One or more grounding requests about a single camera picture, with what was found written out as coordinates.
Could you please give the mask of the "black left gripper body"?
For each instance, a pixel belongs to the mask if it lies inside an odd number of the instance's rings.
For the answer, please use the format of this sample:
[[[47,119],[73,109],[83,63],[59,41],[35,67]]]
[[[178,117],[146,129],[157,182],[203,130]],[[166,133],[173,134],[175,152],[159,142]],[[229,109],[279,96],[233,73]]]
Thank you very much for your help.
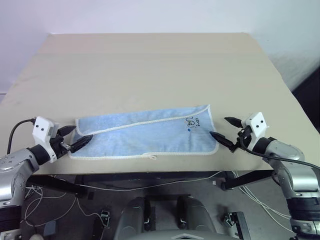
[[[59,136],[59,130],[57,130],[55,137],[50,138],[49,143],[57,159],[63,157],[68,152],[68,150],[61,145],[63,142],[64,136]]]

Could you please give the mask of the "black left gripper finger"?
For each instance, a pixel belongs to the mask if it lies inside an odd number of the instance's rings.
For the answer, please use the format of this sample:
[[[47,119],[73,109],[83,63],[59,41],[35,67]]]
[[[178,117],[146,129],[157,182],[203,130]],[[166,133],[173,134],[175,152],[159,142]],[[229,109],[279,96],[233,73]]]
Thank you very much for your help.
[[[58,129],[58,135],[61,137],[69,135],[74,129],[75,125],[66,125]]]
[[[85,147],[93,138],[93,135],[85,135],[79,138],[76,142],[70,145],[70,152],[75,153],[81,148]]]

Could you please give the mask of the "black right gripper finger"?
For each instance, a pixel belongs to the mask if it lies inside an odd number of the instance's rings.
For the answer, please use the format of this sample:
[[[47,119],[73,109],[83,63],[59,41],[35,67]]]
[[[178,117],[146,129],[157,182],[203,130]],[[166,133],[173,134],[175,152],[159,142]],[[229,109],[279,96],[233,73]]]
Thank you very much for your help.
[[[242,120],[236,117],[224,117],[224,119],[230,123],[232,126],[237,128],[242,128]]]
[[[237,149],[237,145],[234,144],[231,140],[227,139],[224,135],[215,131],[210,131],[209,133],[219,144],[225,146],[231,152],[234,152]]]

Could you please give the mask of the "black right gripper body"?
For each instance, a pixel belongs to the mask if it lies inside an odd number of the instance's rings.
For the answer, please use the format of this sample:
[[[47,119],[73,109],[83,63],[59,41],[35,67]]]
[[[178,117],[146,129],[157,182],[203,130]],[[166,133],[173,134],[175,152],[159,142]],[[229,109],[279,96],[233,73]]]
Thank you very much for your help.
[[[241,128],[241,130],[237,133],[238,137],[235,146],[245,150],[245,148],[247,148],[252,141],[252,128],[250,126],[245,126],[245,124],[240,120],[236,121],[235,126]]]

